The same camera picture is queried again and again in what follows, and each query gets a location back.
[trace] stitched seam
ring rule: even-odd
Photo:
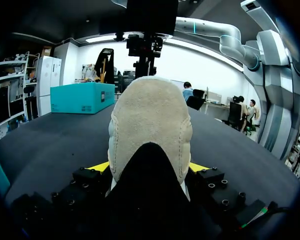
[[[119,132],[119,127],[118,127],[118,119],[116,118],[116,116],[112,113],[111,114],[112,117],[112,122],[113,122],[113,126],[114,126],[114,139],[113,139],[113,151],[114,151],[114,173],[117,171],[117,146],[118,146],[118,132]]]
[[[182,178],[182,164],[181,164],[181,159],[182,159],[182,154],[181,154],[181,132],[182,132],[182,128],[186,123],[190,122],[190,116],[188,115],[188,117],[186,119],[183,120],[183,122],[181,123],[180,126],[180,134],[179,134],[179,177]]]

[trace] beige plush fabric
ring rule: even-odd
[[[192,125],[182,92],[169,80],[146,76],[132,82],[113,109],[109,136],[108,159],[116,182],[138,148],[152,142],[165,151],[183,183],[191,159]]]

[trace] black mat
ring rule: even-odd
[[[50,198],[72,179],[81,166],[108,160],[108,125],[113,106],[95,115],[51,113],[29,122],[0,140],[0,163],[12,187],[8,203],[24,193]],[[189,108],[193,127],[194,163],[218,167],[229,184],[246,192],[247,203],[260,199],[288,207],[300,183],[283,162],[242,133]],[[259,236],[278,224],[273,216]]]

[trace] black office chair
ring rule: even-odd
[[[37,97],[30,95],[34,91],[35,91],[34,86],[26,86],[23,89],[23,93],[26,94],[26,96],[27,96],[24,100],[26,102],[26,113],[29,118],[28,121],[31,121],[38,117]]]
[[[205,103],[205,99],[203,99],[204,94],[205,92],[202,90],[193,89],[193,96],[188,97],[186,105],[199,111],[202,105]]]
[[[232,128],[239,131],[240,122],[241,122],[241,105],[235,102],[230,102],[230,110],[228,123]]]
[[[246,125],[245,125],[244,130],[243,130],[243,132],[245,132],[245,135],[246,135],[246,136],[248,135],[248,133],[250,133],[250,136],[252,135],[252,132],[251,132],[251,128],[252,128],[252,126],[253,126],[252,119],[254,118],[255,115],[256,115],[256,114],[254,113],[254,114],[252,115],[252,117],[250,118],[249,121],[248,121],[248,119],[246,120]]]
[[[200,98],[200,99],[204,98],[204,94],[205,94],[205,91],[202,91],[202,90],[199,90],[199,89],[193,89],[193,91],[192,91],[192,95],[194,97],[197,97],[197,98]]]
[[[186,101],[186,105],[190,108],[193,108],[195,110],[200,110],[201,106],[205,103],[205,100],[203,98],[190,96],[188,100]]]

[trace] teal box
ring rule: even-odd
[[[50,88],[51,112],[96,114],[115,103],[115,85],[77,83]]]

